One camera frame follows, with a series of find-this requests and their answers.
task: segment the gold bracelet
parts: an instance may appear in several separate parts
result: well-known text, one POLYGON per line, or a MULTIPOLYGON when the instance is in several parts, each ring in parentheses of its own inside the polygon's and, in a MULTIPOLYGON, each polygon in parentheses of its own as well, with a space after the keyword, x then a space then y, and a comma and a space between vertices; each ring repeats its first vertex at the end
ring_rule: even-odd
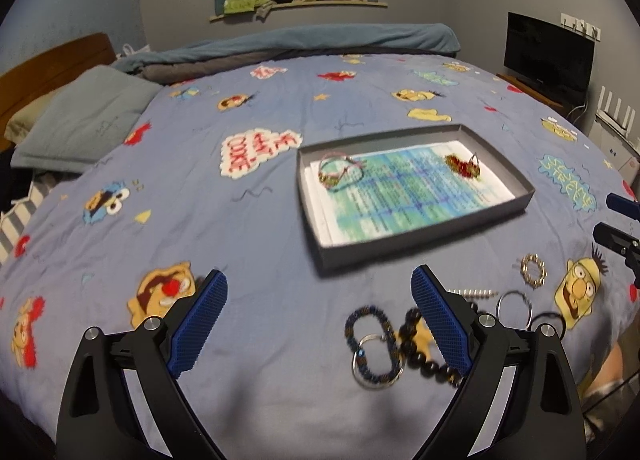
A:
POLYGON ((537 254, 527 254, 522 258, 520 262, 520 274, 524 279, 524 282, 532 288, 539 288, 545 284, 546 279, 546 267, 545 262, 542 261, 537 254), (529 273, 529 263, 534 263, 540 269, 540 277, 533 279, 529 273))

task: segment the blue gripper pad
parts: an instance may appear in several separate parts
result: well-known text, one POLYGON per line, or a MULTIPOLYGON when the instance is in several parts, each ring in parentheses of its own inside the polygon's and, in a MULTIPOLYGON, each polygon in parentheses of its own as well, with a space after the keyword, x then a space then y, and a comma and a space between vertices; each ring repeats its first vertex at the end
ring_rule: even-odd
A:
POLYGON ((411 294, 444 360, 466 377, 473 364, 468 353, 468 337, 433 279, 422 267, 416 268, 411 276, 411 294))
POLYGON ((198 298, 184 317, 171 340, 171 355, 167 369, 174 379, 190 370, 209 337, 222 307, 226 303, 226 277, 218 272, 202 286, 198 298))
POLYGON ((614 193, 607 195, 607 207, 632 220, 640 221, 640 204, 614 193))

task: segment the gray tray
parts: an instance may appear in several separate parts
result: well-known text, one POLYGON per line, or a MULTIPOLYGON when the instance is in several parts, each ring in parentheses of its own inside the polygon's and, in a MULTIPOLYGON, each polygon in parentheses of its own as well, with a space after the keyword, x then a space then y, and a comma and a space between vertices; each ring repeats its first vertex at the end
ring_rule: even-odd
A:
POLYGON ((507 218, 524 211, 535 192, 533 185, 495 147, 462 124, 443 124, 386 131, 384 133, 372 133, 371 135, 342 138, 340 140, 302 146, 298 150, 297 162, 300 201, 305 211, 306 220, 318 245, 322 267, 325 269, 351 265, 375 256, 425 244, 441 237, 469 231, 492 221, 507 218), (514 199, 459 218, 453 218, 452 220, 402 234, 393 234, 360 243, 332 245, 330 247, 324 247, 320 244, 318 228, 312 213, 312 205, 309 201, 305 180, 305 168, 309 167, 311 162, 318 161, 330 151, 340 151, 352 155, 454 140, 462 142, 469 151, 476 153, 482 163, 487 165, 511 191, 514 199))

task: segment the television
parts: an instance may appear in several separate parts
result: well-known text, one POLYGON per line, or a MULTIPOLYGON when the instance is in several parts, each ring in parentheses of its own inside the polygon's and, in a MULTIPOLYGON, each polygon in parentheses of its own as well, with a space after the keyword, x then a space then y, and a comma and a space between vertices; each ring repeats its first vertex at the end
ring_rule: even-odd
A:
POLYGON ((504 65, 563 106, 586 103, 595 42, 571 29, 509 14, 504 65))

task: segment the blue blanket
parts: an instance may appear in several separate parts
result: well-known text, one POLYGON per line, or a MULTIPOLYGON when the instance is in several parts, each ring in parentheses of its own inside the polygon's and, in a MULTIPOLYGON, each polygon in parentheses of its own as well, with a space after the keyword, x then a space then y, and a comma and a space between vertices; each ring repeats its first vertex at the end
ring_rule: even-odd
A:
POLYGON ((314 50, 319 48, 414 48, 442 54, 456 54, 460 43, 444 24, 336 24, 281 28, 222 41, 205 41, 167 52, 142 52, 115 61, 126 73, 149 64, 177 64, 206 61, 215 57, 244 54, 269 48, 314 50))
MULTIPOLYGON (((299 58, 163 88, 124 144, 53 189, 4 263, 0 388, 55 437, 84 330, 126 331, 162 315, 219 268, 228 302, 179 383, 224 454, 410 459, 454 390, 412 370, 388 390, 363 390, 344 323, 373 303, 399 328, 422 263, 447 288, 517 289, 534 315, 564 314, 563 345, 583 386, 638 310, 632 274, 593 246, 591 231, 599 221, 638 230, 607 210, 606 195, 627 195, 625 185, 573 129, 506 82, 442 56, 299 58), (300 136, 307 144, 447 121, 476 131, 533 183, 526 213, 393 259, 318 272, 296 191, 300 136), (248 145, 261 155, 254 161, 248 145), (530 253, 546 263, 538 289, 520 275, 530 253)), ((495 313, 495 302, 478 304, 495 313)), ((503 310, 506 325, 526 321, 515 297, 503 310)), ((380 328, 363 320, 355 332, 380 328)), ((373 370, 388 369, 384 347, 371 343, 367 355, 373 370)), ((165 450, 140 387, 130 388, 146 436, 165 450)))

